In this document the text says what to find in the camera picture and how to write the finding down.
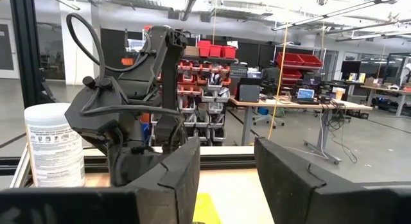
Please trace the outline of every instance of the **concrete floor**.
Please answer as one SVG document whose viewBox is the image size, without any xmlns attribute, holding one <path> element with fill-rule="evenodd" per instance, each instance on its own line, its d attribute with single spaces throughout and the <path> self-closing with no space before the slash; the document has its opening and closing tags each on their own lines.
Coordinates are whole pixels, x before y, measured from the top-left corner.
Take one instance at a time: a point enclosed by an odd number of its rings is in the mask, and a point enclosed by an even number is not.
<svg viewBox="0 0 411 224">
<path fill-rule="evenodd" d="M 82 88 L 65 86 L 62 82 L 48 82 L 53 94 L 59 101 L 70 102 Z M 19 80 L 0 79 L 0 144 L 25 132 L 23 118 L 23 102 Z M 243 120 L 244 111 L 234 110 L 234 115 Z M 296 151 L 297 154 L 313 161 L 315 164 L 340 175 L 353 182 L 404 182 L 411 181 L 411 119 L 388 117 L 386 112 L 371 111 L 369 120 L 355 119 L 344 126 L 344 144 L 351 148 L 358 157 L 353 164 L 344 155 L 341 145 L 331 140 L 329 135 L 326 150 L 343 161 L 336 166 L 320 157 Z M 284 118 L 286 125 L 273 130 L 271 141 L 308 151 L 302 144 L 306 139 L 317 141 L 319 119 L 312 112 L 287 111 Z M 227 132 L 226 146 L 240 142 L 241 123 L 230 113 L 227 113 L 225 129 Z M 261 122 L 252 127 L 258 135 L 268 136 L 269 125 Z M 335 132 L 336 141 L 340 142 L 342 129 Z M 25 138 L 19 139 L 4 148 L 0 148 L 0 157 L 20 156 L 24 148 Z M 10 185 L 12 177 L 0 177 L 0 188 Z"/>
</svg>

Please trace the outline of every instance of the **product label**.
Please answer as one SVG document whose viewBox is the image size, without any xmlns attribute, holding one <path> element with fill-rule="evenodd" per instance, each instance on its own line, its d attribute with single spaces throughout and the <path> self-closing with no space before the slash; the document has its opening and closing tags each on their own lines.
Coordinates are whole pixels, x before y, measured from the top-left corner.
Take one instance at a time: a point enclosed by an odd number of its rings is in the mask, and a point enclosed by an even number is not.
<svg viewBox="0 0 411 224">
<path fill-rule="evenodd" d="M 69 125 L 27 125 L 31 168 L 38 187 L 83 186 L 82 138 Z"/>
</svg>

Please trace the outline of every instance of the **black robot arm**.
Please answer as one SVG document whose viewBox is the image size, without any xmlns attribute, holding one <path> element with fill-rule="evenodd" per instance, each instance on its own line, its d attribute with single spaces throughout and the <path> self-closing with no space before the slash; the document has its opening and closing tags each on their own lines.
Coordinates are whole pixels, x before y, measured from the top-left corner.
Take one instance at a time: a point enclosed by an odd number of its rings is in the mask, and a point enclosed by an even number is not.
<svg viewBox="0 0 411 224">
<path fill-rule="evenodd" d="M 71 22 L 73 17 L 89 29 L 100 61 L 77 39 Z M 135 64 L 115 69 L 105 65 L 101 44 L 87 21 L 71 13 L 67 16 L 67 25 L 79 48 L 100 66 L 97 78 L 83 79 L 86 87 L 67 110 L 67 121 L 74 131 L 107 156 L 111 184 L 127 185 L 186 140 L 182 128 L 184 121 L 177 111 L 177 63 L 187 39 L 179 30 L 153 26 L 145 34 L 146 42 Z M 122 74 L 118 79 L 105 76 L 106 69 Z M 156 81 L 160 74 L 164 78 L 162 90 Z M 144 112 L 161 114 L 156 135 L 166 154 L 154 153 L 146 143 L 139 121 Z"/>
</svg>

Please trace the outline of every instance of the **disinfecting wipes container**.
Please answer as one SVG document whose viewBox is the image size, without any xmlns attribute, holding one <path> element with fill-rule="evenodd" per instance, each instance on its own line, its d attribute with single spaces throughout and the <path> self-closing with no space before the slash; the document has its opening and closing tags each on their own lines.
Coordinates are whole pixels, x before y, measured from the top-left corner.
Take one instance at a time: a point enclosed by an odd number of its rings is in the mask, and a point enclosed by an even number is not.
<svg viewBox="0 0 411 224">
<path fill-rule="evenodd" d="M 24 111 L 31 170 L 37 187 L 74 187 L 85 183 L 82 138 L 64 116 L 69 106 L 48 103 Z"/>
</svg>

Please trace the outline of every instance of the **pipe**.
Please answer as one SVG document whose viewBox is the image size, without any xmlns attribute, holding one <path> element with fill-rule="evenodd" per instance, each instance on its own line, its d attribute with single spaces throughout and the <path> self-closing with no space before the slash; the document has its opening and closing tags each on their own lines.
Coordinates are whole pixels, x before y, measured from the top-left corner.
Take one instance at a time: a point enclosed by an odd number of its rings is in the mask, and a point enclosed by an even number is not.
<svg viewBox="0 0 411 224">
<path fill-rule="evenodd" d="M 357 30 L 366 29 L 366 28 L 376 28 L 376 27 L 379 27 L 379 26 L 393 25 L 393 24 L 396 24 L 398 22 L 400 22 L 400 23 L 401 22 L 411 22 L 411 19 L 403 19 L 401 21 L 396 21 L 396 22 L 385 22 L 385 23 L 381 23 L 381 24 L 373 24 L 373 25 L 343 29 L 343 30 L 327 31 L 326 35 L 337 34 L 337 33 L 342 33 L 342 32 L 347 32 L 347 31 L 357 31 Z"/>
<path fill-rule="evenodd" d="M 193 9 L 193 6 L 197 0 L 186 0 L 186 6 L 183 9 L 182 13 L 180 14 L 180 20 L 181 21 L 187 21 L 188 17 L 191 14 L 191 9 Z"/>
</svg>

